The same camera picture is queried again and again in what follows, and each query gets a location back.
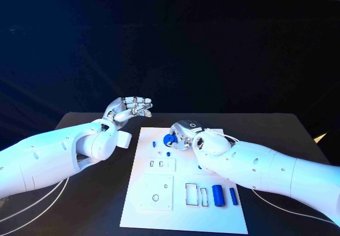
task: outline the table surface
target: table surface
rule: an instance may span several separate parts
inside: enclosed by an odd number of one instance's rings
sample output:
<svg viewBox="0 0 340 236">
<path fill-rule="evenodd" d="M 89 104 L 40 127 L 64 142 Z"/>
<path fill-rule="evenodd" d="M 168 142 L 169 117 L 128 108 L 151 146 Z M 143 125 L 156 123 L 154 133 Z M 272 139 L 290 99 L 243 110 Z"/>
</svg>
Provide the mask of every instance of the table surface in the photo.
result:
<svg viewBox="0 0 340 236">
<path fill-rule="evenodd" d="M 100 117 L 102 113 L 67 113 L 56 129 L 92 122 Z M 122 128 L 122 131 L 132 134 L 129 148 L 118 147 L 105 161 L 69 178 L 53 207 L 33 223 L 9 235 L 213 235 L 203 232 L 119 228 L 139 128 L 169 127 L 181 119 L 192 119 L 207 128 L 221 128 L 224 134 L 239 140 L 260 144 L 289 156 L 328 164 L 306 130 L 290 114 L 154 113 L 151 118 L 135 117 Z M 0 218 L 31 204 L 51 188 L 53 186 L 9 196 L 0 209 Z M 280 211 L 249 189 L 237 186 L 237 190 L 249 235 L 340 235 L 335 225 Z M 38 215 L 58 191 L 60 188 L 34 207 L 1 223 L 0 234 Z M 257 193 L 286 210 L 325 218 L 293 199 L 272 193 Z"/>
</svg>

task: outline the white board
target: white board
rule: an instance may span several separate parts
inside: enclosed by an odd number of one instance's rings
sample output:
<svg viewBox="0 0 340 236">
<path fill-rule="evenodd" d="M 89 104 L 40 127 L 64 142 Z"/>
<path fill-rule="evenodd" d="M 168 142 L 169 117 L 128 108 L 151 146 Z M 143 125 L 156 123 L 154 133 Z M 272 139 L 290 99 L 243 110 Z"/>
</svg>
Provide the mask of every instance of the white board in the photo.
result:
<svg viewBox="0 0 340 236">
<path fill-rule="evenodd" d="M 130 177 L 126 189 L 120 227 L 184 230 L 214 233 L 247 234 L 236 184 L 198 169 L 192 150 L 178 151 L 162 144 L 168 128 L 141 128 L 133 157 Z M 174 158 L 175 169 L 149 171 L 149 160 Z M 185 205 L 185 183 L 197 185 L 198 206 Z M 213 203 L 213 185 L 221 185 L 226 206 L 215 207 Z M 200 188 L 207 190 L 208 207 L 201 206 Z M 228 188 L 234 189 L 237 202 L 231 204 Z"/>
</svg>

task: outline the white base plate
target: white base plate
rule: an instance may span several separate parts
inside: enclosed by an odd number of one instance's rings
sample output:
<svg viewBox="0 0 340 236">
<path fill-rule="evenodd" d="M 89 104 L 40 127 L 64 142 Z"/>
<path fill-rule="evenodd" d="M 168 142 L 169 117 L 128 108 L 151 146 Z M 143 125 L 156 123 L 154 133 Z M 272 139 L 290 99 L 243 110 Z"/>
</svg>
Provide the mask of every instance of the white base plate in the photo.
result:
<svg viewBox="0 0 340 236">
<path fill-rule="evenodd" d="M 141 128 L 139 139 L 133 157 L 126 198 L 120 218 L 120 227 L 184 230 L 215 233 L 247 234 L 246 222 L 239 204 L 231 205 L 228 188 L 234 189 L 236 184 L 223 179 L 218 175 L 207 174 L 198 170 L 197 160 L 192 150 L 178 151 L 162 144 L 162 137 L 168 133 L 168 128 Z M 148 158 L 174 158 L 174 172 L 149 172 L 145 168 Z M 172 176 L 172 196 L 171 210 L 141 209 L 139 203 L 143 202 L 141 195 L 143 185 L 143 175 Z M 197 184 L 198 206 L 185 205 L 185 183 Z M 221 185 L 226 206 L 215 207 L 213 204 L 213 185 Z M 201 206 L 200 188 L 207 189 L 208 207 Z"/>
</svg>

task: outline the blue cylinder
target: blue cylinder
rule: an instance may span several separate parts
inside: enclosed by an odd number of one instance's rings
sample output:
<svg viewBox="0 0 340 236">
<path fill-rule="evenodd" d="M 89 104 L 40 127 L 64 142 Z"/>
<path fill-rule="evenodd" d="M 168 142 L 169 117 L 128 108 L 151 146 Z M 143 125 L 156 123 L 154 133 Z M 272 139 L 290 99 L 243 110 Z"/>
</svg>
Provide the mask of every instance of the blue cylinder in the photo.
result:
<svg viewBox="0 0 340 236">
<path fill-rule="evenodd" d="M 224 206 L 224 196 L 223 196 L 223 191 L 221 191 L 220 185 L 211 186 L 211 193 L 213 193 L 214 206 L 223 207 Z"/>
<path fill-rule="evenodd" d="M 234 194 L 234 189 L 228 188 L 230 190 L 230 195 L 231 195 L 231 204 L 236 205 L 237 204 L 237 198 L 236 198 L 236 194 Z"/>
</svg>

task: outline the oval hole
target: oval hole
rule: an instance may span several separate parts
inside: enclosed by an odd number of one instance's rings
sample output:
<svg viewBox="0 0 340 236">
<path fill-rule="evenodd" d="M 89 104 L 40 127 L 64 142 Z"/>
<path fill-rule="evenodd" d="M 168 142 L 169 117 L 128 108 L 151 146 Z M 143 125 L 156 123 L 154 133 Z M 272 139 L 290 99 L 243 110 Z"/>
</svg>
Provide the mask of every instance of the oval hole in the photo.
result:
<svg viewBox="0 0 340 236">
<path fill-rule="evenodd" d="M 38 153 L 37 153 L 37 151 L 33 152 L 33 157 L 34 157 L 35 159 L 38 159 Z"/>
<path fill-rule="evenodd" d="M 158 200 L 158 195 L 156 195 L 156 194 L 152 196 L 152 200 L 154 200 L 154 201 Z"/>
<path fill-rule="evenodd" d="M 66 143 L 64 143 L 64 142 L 61 142 L 61 148 L 63 148 L 63 150 L 67 149 L 67 147 L 66 147 Z"/>
</svg>

